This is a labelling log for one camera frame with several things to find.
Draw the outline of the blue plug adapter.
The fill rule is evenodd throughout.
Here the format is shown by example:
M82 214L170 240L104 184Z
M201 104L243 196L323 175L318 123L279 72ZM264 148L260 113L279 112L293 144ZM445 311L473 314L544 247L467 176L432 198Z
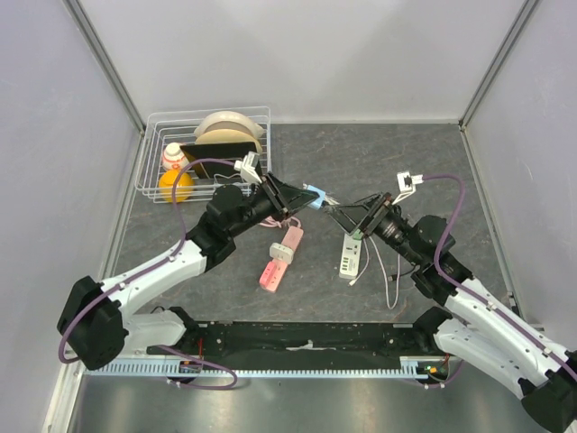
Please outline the blue plug adapter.
M311 203L309 203L308 206L313 208L314 210L320 210L325 202L325 192L309 184L304 184L303 187L307 191L316 193L316 199Z

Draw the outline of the pink power strip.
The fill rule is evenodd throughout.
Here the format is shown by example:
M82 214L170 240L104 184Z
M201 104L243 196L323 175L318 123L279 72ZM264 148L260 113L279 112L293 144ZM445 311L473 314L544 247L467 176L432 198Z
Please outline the pink power strip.
M298 249L300 242L303 238L303 234L304 234L304 231L302 228L300 228L298 226L291 226L287 230L286 234L284 235L282 241L279 244L284 244L284 245L292 248L294 250L294 256L295 256L296 250ZM288 267L290 266L290 264L286 264L286 263L281 262L281 261L277 261L277 260L274 260L274 261L279 266L279 269L277 270L275 276L272 278L270 285L264 289L264 290L266 290L268 292L272 292L272 293L274 293L278 290L280 282L282 281Z

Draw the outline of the white power strip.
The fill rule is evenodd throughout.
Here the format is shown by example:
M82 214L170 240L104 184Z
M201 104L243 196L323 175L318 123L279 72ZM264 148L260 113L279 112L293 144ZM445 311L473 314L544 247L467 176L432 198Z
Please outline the white power strip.
M358 276L361 252L362 241L345 234L343 236L343 248L339 264L340 278L351 281Z

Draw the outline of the white square plug adapter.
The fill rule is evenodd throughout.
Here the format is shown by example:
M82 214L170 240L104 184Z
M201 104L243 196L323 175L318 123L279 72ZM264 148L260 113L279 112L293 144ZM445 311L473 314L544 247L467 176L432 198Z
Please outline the white square plug adapter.
M284 244L272 243L270 245L269 254L273 260L281 261L286 264L292 264L294 259L294 250Z

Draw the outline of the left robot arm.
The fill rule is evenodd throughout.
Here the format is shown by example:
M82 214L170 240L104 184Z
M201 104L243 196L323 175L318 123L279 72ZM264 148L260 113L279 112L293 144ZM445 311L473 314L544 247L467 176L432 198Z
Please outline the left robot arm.
M190 354L198 334L183 318L172 310L153 316L141 315L139 309L222 263L234 252L236 236L268 217L286 220L318 197L271 174L264 175L250 195L235 185L217 188L197 224L167 251L103 281L86 276L74 283L57 323L59 359L97 370L129 345L169 346L179 355Z

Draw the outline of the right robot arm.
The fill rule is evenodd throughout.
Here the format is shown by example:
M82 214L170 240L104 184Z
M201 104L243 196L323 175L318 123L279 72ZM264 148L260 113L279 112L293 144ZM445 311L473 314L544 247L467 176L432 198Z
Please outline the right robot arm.
M564 432L576 420L576 353L529 325L487 290L441 239L445 219L426 215L410 224L388 194L324 211L347 234L377 236L416 270L416 288L435 301L416 322L415 349L455 355L487 374L520 401L549 432Z

